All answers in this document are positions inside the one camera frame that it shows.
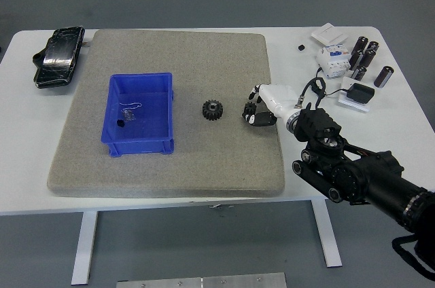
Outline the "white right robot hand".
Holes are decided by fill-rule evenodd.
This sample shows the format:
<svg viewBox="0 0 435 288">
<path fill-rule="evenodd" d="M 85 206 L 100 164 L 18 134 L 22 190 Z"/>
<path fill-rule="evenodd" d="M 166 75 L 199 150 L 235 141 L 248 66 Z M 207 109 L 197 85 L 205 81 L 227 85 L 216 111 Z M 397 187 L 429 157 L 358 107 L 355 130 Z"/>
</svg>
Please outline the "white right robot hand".
<svg viewBox="0 0 435 288">
<path fill-rule="evenodd" d="M 302 107 L 296 106 L 296 94 L 290 86 L 259 84 L 249 94 L 243 119 L 251 126 L 272 126 L 281 119 L 289 132 L 293 132 Z"/>
</svg>

